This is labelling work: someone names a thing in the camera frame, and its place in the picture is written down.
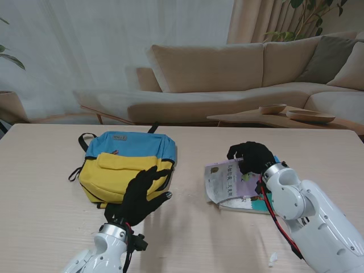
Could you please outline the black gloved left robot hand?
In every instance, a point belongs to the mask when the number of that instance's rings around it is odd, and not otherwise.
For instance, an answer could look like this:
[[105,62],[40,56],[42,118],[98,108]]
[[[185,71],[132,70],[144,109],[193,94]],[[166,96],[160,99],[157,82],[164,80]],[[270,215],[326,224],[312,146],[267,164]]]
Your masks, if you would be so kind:
[[114,215],[119,219],[124,219],[130,226],[136,226],[142,222],[172,197],[171,192],[164,192],[150,201],[147,199],[147,191],[152,183],[170,173],[170,169],[158,171],[157,166],[140,171],[129,182],[123,201]]

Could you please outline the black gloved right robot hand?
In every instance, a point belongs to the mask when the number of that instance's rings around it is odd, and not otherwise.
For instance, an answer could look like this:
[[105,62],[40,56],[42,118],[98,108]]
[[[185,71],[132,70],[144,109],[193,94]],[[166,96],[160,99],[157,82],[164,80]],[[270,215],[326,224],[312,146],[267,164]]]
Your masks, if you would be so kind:
[[231,146],[227,158],[241,159],[238,166],[243,175],[247,173],[262,175],[277,163],[272,152],[265,145],[257,142],[244,142]]

